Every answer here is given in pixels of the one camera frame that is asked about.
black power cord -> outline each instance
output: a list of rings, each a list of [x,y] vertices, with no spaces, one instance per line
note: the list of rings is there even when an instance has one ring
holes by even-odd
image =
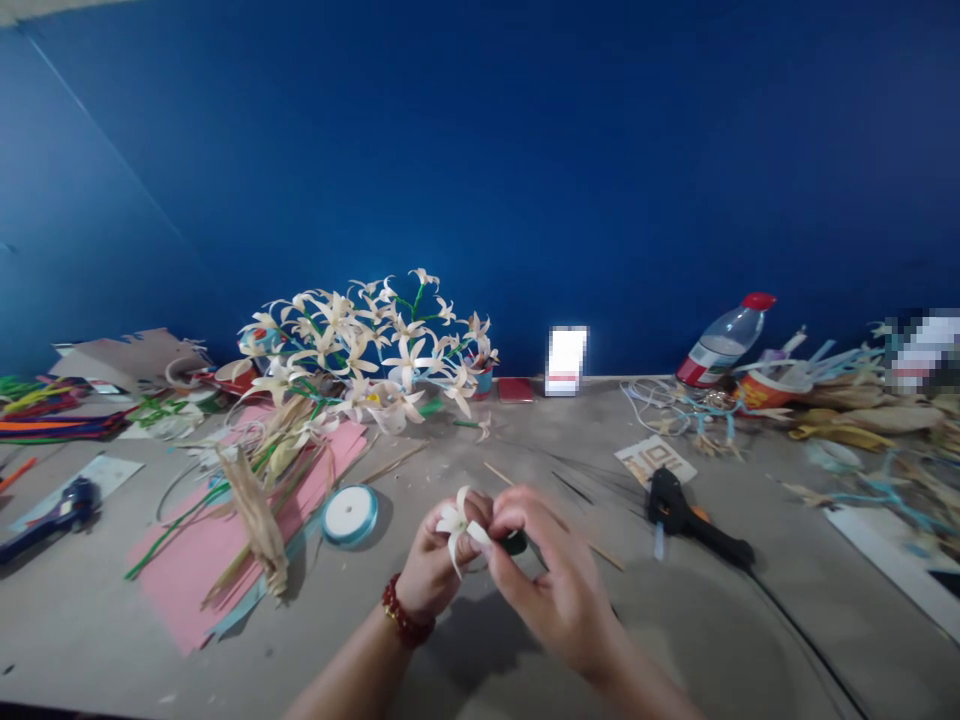
[[[870,720],[870,715],[867,713],[866,708],[864,708],[863,705],[860,703],[860,701],[857,700],[856,696],[853,693],[853,690],[850,689],[850,686],[847,685],[846,681],[840,676],[840,673],[837,671],[836,667],[834,667],[833,663],[830,662],[830,659],[817,646],[817,644],[813,641],[813,639],[809,635],[807,635],[806,631],[804,631],[804,629],[800,627],[800,623],[798,623],[794,619],[793,615],[790,614],[790,611],[787,610],[786,607],[784,607],[783,603],[780,602],[780,599],[776,596],[773,590],[767,587],[766,584],[764,584],[764,582],[760,578],[758,578],[756,574],[754,574],[753,570],[745,570],[744,572],[746,573],[747,577],[749,577],[751,580],[753,580],[753,582],[757,584],[757,587],[760,588],[760,590],[763,592],[764,595],[767,596],[770,602],[772,602],[774,606],[776,606],[777,610],[780,611],[780,614],[784,618],[786,618],[787,622],[790,623],[790,626],[794,629],[797,635],[799,635],[800,638],[806,643],[807,647],[809,647],[810,650],[813,651],[813,654],[816,656],[817,660],[819,660],[820,664],[826,668],[827,672],[830,674],[830,677],[833,678],[833,681],[837,684],[837,687],[839,687],[840,690],[843,692],[843,694],[846,696],[847,700],[853,706],[854,710],[856,710],[857,713],[860,715],[860,717],[862,717],[864,720]]]

plastic bottle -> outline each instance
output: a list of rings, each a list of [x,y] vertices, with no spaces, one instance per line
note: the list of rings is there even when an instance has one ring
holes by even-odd
[[[763,314],[776,301],[767,293],[750,293],[740,307],[717,318],[677,370],[677,380],[695,396],[713,387],[760,337]]]

blue tool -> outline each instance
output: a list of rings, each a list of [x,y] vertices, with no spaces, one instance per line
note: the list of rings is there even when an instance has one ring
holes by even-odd
[[[53,510],[24,530],[13,540],[0,545],[0,565],[6,565],[18,555],[43,542],[58,532],[80,532],[100,505],[100,488],[85,477],[70,483]]]

ribbon spool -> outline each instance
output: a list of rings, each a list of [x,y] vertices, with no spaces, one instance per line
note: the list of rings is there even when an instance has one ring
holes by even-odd
[[[365,485],[338,491],[320,515],[324,539],[349,550],[369,537],[377,524],[377,496]]]

yellow item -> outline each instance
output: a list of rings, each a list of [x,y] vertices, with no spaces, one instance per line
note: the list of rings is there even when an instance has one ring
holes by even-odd
[[[881,452],[883,448],[897,447],[893,440],[850,425],[801,425],[790,431],[790,437],[794,440],[806,440],[814,435],[870,452]]]

